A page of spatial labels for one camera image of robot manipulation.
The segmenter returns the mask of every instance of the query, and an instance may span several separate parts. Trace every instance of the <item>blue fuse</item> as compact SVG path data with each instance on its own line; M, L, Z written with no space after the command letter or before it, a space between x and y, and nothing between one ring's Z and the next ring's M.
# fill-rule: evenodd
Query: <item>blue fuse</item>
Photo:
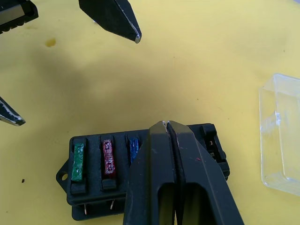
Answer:
M139 151L139 139L135 137L130 138L129 145L130 145L130 162L132 163L137 155L137 152Z

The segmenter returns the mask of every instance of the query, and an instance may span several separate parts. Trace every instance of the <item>mounting hole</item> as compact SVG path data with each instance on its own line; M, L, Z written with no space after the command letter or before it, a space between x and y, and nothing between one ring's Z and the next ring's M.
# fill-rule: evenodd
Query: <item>mounting hole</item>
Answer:
M61 180L66 180L68 178L68 173L67 172L64 172L61 174Z

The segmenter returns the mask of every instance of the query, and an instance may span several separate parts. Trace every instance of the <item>yellow surface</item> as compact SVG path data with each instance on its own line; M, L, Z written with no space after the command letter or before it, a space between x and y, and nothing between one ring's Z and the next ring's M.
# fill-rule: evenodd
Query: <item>yellow surface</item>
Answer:
M0 35L0 96L27 121L0 123L1 224L121 225L122 215L73 221L55 174L72 136L159 120L216 125L245 224L299 223L300 198L261 182L258 112L273 73L300 77L299 4L132 0L136 45L94 24L77 0L34 2L38 19Z

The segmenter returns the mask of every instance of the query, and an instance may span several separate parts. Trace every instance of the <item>green fuse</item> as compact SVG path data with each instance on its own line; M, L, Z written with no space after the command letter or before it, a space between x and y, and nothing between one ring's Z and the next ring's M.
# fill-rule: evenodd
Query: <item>green fuse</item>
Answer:
M83 179L83 150L84 144L75 144L72 181L82 181Z

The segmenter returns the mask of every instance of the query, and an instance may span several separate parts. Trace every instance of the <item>red fuse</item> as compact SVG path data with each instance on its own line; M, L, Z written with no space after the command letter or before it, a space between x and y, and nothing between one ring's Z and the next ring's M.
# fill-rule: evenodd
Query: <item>red fuse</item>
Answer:
M105 163L104 174L109 176L110 179L115 179L116 166L113 160L113 145L111 140L103 141L103 153L104 153L104 163Z

